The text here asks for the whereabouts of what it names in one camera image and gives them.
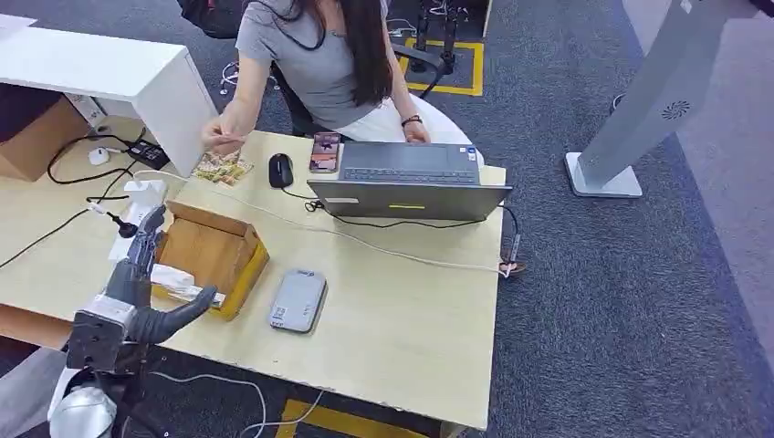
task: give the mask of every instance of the wooden box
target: wooden box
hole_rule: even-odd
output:
[[[0,175],[34,182],[66,142],[89,132],[89,125],[64,96],[14,138],[0,142]]]
[[[173,222],[157,251],[157,263],[193,275],[199,287],[217,286],[225,295],[210,312],[233,319],[268,263],[268,251],[251,224],[175,201],[167,202]],[[170,296],[153,285],[156,297]]]

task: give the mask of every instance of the white mouse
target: white mouse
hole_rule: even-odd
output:
[[[97,148],[89,152],[89,162],[93,166],[99,166],[110,161],[110,153],[105,148]]]

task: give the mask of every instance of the woman's hand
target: woman's hand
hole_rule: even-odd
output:
[[[429,143],[430,134],[420,121],[410,121],[403,126],[403,134],[410,143]]]
[[[218,117],[207,122],[202,129],[202,142],[207,150],[220,155],[238,151],[245,145],[247,134],[253,130],[249,116],[232,101]]]

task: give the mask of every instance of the white pants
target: white pants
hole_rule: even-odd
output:
[[[411,97],[416,110],[419,112],[419,117],[422,118],[424,128],[430,134],[430,141],[446,144],[472,144],[465,133],[443,112],[414,95]],[[395,108],[392,99],[388,98],[378,108],[362,118],[335,131],[355,141],[403,143],[406,141],[406,136],[403,134],[402,121],[403,119]],[[478,165],[484,165],[481,152],[476,151],[476,153]]]

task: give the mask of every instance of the black power adapter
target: black power adapter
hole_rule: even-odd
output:
[[[167,154],[164,153],[161,147],[145,140],[135,141],[126,153],[134,160],[156,171],[159,171],[169,162],[169,157],[167,157]]]

